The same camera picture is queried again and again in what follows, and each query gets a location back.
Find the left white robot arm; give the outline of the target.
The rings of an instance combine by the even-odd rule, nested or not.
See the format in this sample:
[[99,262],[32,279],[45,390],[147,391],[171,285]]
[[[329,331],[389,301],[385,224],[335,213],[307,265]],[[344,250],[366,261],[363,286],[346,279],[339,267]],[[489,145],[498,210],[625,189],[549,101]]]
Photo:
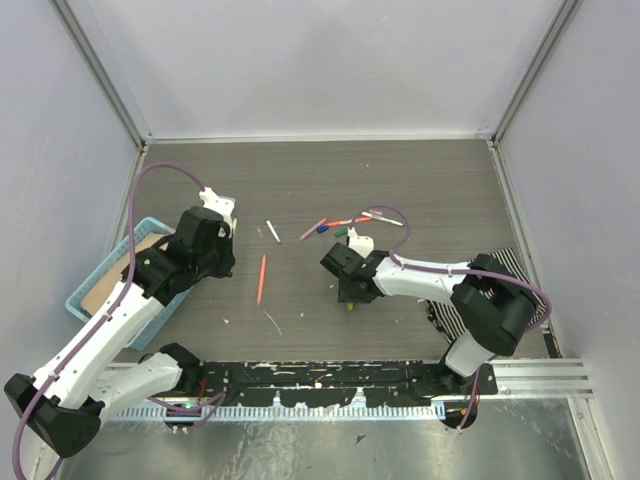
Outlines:
[[194,394],[199,359],[177,343],[110,379],[101,374],[120,350],[175,297],[206,277],[227,278],[235,264],[232,213],[186,210],[175,232],[136,254],[133,267],[81,331],[33,375],[16,373],[4,392],[30,429],[61,458],[83,450],[103,423],[155,394]]

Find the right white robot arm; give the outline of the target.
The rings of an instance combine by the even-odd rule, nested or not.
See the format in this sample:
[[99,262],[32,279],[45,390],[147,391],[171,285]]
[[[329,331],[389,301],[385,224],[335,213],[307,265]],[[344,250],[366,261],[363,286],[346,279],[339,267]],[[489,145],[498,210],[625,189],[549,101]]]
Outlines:
[[441,264],[336,243],[320,265],[338,280],[340,302],[368,304],[402,296],[453,310],[463,331],[441,358],[438,377],[455,395],[470,391],[484,363],[515,352],[539,305],[528,284],[488,254]]

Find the orange slim pen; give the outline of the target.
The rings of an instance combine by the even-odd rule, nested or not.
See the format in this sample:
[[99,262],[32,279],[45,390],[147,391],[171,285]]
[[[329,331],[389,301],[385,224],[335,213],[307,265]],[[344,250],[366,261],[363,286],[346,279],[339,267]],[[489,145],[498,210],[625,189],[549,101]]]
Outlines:
[[266,271],[267,271],[267,255],[263,255],[261,258],[261,265],[259,271],[259,279],[258,279],[258,287],[256,294],[256,304],[261,305],[264,295],[264,287],[266,280]]

